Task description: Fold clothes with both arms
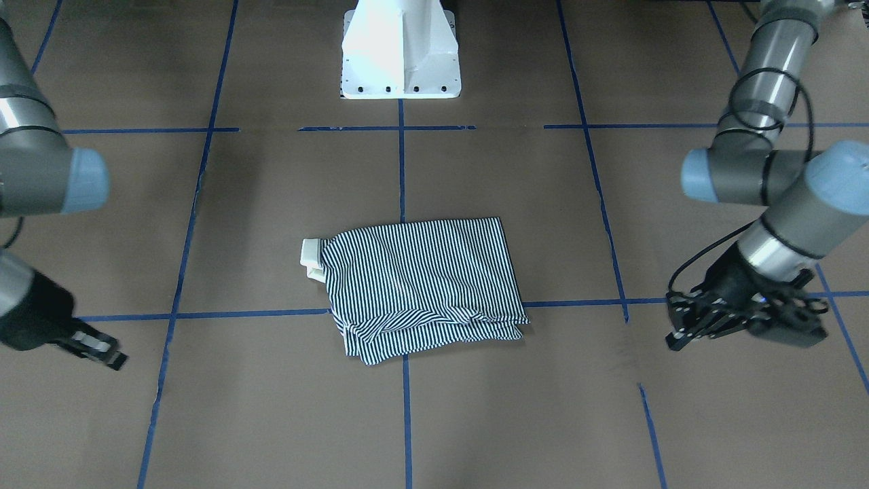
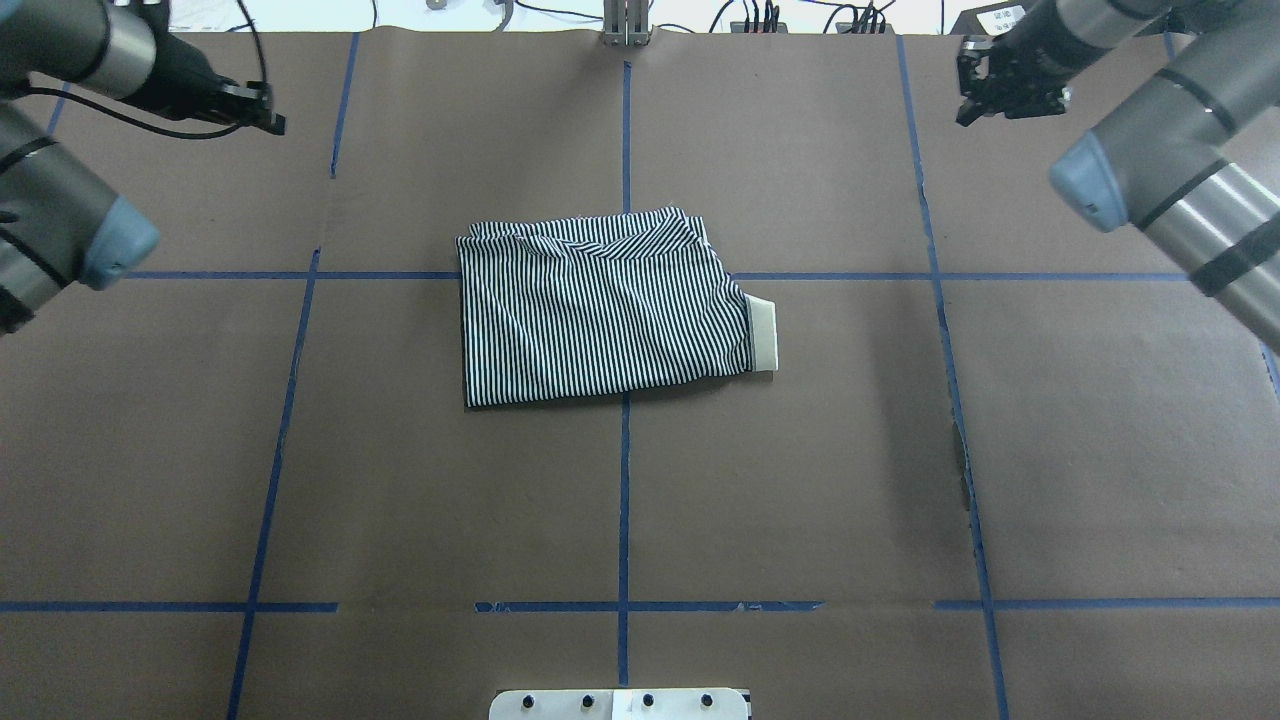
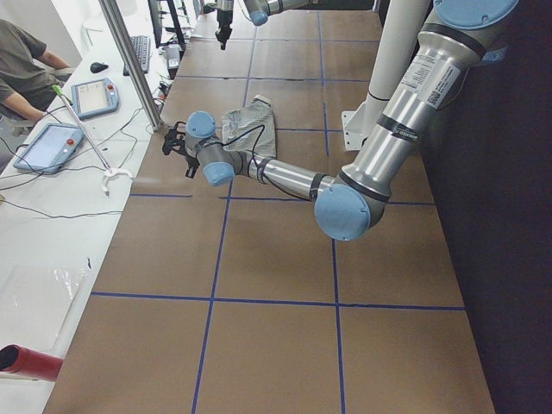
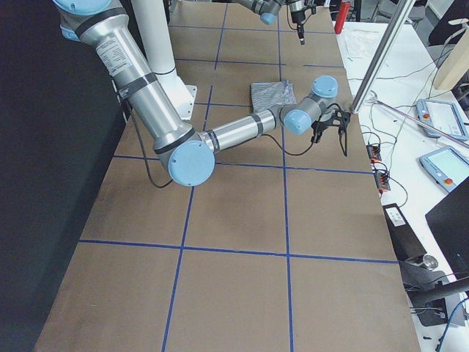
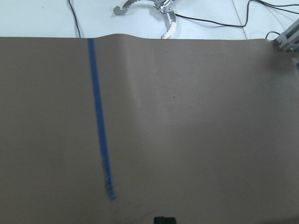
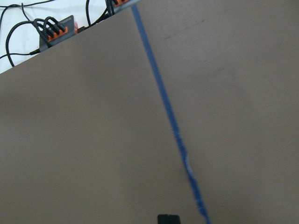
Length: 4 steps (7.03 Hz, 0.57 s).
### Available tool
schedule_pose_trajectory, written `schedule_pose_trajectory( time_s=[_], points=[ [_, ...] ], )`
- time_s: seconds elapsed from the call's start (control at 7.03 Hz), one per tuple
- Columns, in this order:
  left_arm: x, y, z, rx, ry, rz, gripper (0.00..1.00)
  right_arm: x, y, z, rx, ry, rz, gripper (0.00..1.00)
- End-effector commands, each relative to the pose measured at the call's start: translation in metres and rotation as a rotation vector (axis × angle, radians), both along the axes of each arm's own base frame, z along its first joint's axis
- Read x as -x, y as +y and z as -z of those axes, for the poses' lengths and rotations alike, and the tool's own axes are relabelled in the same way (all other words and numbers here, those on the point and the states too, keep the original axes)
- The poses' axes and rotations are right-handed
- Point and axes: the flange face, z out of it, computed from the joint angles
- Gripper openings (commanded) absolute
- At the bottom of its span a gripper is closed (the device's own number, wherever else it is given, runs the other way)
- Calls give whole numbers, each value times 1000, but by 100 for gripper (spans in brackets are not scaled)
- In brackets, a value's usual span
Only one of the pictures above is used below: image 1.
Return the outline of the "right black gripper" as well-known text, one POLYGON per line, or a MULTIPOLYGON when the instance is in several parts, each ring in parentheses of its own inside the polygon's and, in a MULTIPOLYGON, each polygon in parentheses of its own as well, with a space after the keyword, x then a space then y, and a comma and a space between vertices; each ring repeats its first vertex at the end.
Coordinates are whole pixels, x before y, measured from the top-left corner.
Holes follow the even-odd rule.
POLYGON ((128 360, 120 341, 75 318, 74 306, 71 292, 35 272, 24 294, 2 314, 2 344, 18 352, 55 346, 119 371, 128 360))

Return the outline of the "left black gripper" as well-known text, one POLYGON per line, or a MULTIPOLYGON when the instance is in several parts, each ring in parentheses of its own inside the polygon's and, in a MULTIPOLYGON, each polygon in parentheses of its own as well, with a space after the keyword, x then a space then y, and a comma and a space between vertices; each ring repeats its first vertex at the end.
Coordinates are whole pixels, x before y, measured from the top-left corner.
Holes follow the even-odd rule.
POLYGON ((665 343, 679 352, 697 338, 719 338, 733 332, 755 332, 764 326, 763 304, 758 295, 758 274, 732 244, 707 269, 701 284, 689 292, 677 291, 676 279, 695 263, 697 257, 683 263, 671 275, 667 285, 667 311, 671 332, 665 343))

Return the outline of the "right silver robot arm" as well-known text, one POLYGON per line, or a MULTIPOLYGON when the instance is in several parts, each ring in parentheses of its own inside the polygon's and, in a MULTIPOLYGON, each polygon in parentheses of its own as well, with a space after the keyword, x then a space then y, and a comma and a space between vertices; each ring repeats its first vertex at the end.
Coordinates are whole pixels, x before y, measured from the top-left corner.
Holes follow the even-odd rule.
MULTIPOLYGON (((111 194, 105 159, 72 147, 35 83, 14 39, 8 15, 1 24, 2 217, 93 211, 111 194)), ((120 342, 75 318, 75 298, 6 245, 1 259, 2 344, 18 352, 55 346, 118 371, 127 361, 120 342)))

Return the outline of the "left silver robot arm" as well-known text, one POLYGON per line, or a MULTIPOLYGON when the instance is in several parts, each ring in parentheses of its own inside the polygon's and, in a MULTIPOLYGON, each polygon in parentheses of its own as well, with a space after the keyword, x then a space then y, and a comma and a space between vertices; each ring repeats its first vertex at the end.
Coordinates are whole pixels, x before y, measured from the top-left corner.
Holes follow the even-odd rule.
POLYGON ((823 21, 843 1, 763 1, 747 56, 708 148, 682 164, 686 197, 763 206, 729 233, 723 254, 690 291, 667 286, 670 350, 747 331, 807 348, 825 340, 825 300, 806 286, 814 267, 867 222, 867 144, 815 149, 801 71, 823 21))

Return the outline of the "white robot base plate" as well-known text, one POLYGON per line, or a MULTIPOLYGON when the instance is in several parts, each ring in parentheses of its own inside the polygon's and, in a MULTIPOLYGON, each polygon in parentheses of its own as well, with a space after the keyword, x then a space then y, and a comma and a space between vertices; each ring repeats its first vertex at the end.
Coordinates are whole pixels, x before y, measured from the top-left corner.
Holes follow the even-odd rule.
POLYGON ((456 15, 441 1, 359 1, 344 13, 339 95, 453 99, 462 93, 456 15))

